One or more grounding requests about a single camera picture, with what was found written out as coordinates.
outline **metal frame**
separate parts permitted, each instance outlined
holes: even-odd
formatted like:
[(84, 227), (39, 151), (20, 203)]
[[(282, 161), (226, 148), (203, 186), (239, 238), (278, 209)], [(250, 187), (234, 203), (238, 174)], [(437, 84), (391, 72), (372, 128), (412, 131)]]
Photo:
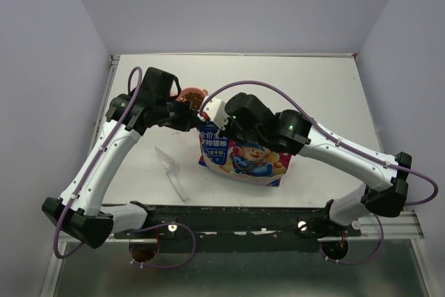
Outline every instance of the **metal frame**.
[[(332, 57), (332, 58), (354, 58), (352, 54), (242, 54), (242, 53), (160, 53), (159, 55), (221, 55), (221, 56), (280, 56), (280, 57)], [(106, 82), (106, 89), (100, 110), (96, 120), (95, 131), (92, 135), (90, 150), (97, 140), (97, 135), (100, 131), (102, 123), (104, 121), (103, 115), (106, 109), (106, 102), (110, 95), (111, 86), (115, 77), (116, 70), (119, 65), (120, 55), (111, 55), (111, 65), (108, 73), (108, 79)], [(380, 149), (383, 152), (383, 147), (380, 140), (380, 132), (374, 123), (374, 119), (371, 113), (371, 119), (375, 128), (375, 133), (379, 142)], [(410, 239), (414, 249), (417, 262), (419, 264), (419, 270), (423, 282), (426, 286), (426, 293), (429, 296), (440, 296), (440, 286), (435, 275), (432, 264), (430, 263), (429, 256), (426, 250), (425, 242), (419, 219), (414, 211), (404, 211), (398, 218), (381, 218), (383, 229), (385, 231), (385, 239)], [(359, 219), (361, 225), (360, 230), (362, 235), (359, 237), (349, 237), (350, 241), (363, 241), (363, 240), (377, 240), (380, 239), (380, 226), (373, 216), (367, 216)], [(319, 239), (319, 241), (334, 241), (339, 238), (329, 237)], [(59, 249), (61, 252), (65, 252), (67, 243), (78, 242), (71, 236), (61, 233)], [(116, 239), (113, 235), (107, 238), (106, 243), (156, 243), (156, 239)], [(47, 272), (45, 273), (44, 282), (40, 291), (40, 297), (53, 296), (56, 292), (58, 276), (62, 266), (62, 260), (56, 258), (54, 254), (51, 254), (49, 259)]]

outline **snack bag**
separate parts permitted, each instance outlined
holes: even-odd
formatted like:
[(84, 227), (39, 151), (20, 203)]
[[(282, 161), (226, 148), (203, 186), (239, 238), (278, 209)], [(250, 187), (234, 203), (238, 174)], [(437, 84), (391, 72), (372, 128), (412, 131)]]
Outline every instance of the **snack bag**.
[(219, 137), (218, 128), (208, 122), (200, 127), (200, 165), (214, 172), (253, 184), (278, 187), (291, 160), (256, 143), (238, 143)]

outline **cable tie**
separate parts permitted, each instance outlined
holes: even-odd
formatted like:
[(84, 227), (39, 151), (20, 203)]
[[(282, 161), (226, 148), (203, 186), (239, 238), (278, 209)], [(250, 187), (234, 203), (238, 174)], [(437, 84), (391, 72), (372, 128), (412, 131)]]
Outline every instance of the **cable tie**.
[(203, 122), (207, 122), (206, 118), (203, 115), (198, 114), (197, 118), (199, 118)]
[(343, 137), (338, 137), (337, 142), (335, 143), (335, 146), (339, 147), (342, 140), (343, 140)]

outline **bolt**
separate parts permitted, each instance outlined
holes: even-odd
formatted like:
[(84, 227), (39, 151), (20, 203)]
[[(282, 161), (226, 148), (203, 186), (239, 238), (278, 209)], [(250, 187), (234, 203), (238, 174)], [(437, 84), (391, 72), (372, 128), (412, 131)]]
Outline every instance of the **bolt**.
[(351, 226), (353, 227), (354, 230), (360, 230), (360, 228), (362, 227), (362, 224), (360, 224), (360, 222), (358, 220), (354, 220), (351, 223)]
[(301, 232), (304, 232), (307, 230), (307, 225), (306, 222), (304, 222), (303, 220), (300, 220), (297, 224), (298, 229), (300, 229)]
[(168, 226), (168, 230), (170, 232), (175, 232), (176, 230), (178, 230), (178, 225), (171, 224)]

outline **black joint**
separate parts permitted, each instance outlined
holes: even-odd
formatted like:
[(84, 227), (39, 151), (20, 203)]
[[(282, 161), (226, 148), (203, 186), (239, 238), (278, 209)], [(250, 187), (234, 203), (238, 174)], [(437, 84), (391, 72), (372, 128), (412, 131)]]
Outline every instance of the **black joint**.
[(252, 94), (238, 93), (225, 105), (225, 112), (241, 128), (249, 129), (273, 118), (273, 113)]
[(166, 102), (171, 100), (170, 91), (173, 82), (177, 84), (178, 93), (180, 93), (181, 88), (179, 86), (178, 78), (175, 75), (156, 69), (155, 67), (149, 67), (145, 72), (140, 89), (149, 93), (147, 95), (148, 98)]
[[(401, 153), (397, 154), (395, 157), (396, 157), (396, 161), (399, 166), (402, 166), (405, 168), (411, 168), (412, 157), (408, 153), (401, 152)], [(397, 179), (402, 179), (403, 181), (406, 181), (406, 179), (408, 178), (408, 175), (409, 175), (408, 172), (403, 172), (401, 170), (397, 170)]]
[(393, 186), (384, 191), (369, 192), (362, 197), (362, 203), (373, 214), (383, 217), (397, 217), (403, 210), (408, 193), (408, 183), (402, 179), (392, 179)]
[(325, 216), (324, 216), (324, 219), (326, 219), (326, 220), (329, 220), (329, 219), (330, 219), (330, 217), (329, 217), (329, 211), (331, 211), (332, 203), (334, 203), (334, 200), (329, 200), (329, 201), (327, 201), (327, 203), (326, 203), (326, 206), (325, 206)]
[[(49, 220), (57, 225), (65, 205), (61, 199), (47, 198), (42, 211)], [(82, 241), (91, 248), (98, 248), (113, 230), (111, 215), (99, 213), (97, 216), (84, 216), (82, 211), (69, 209), (62, 224), (62, 231)]]

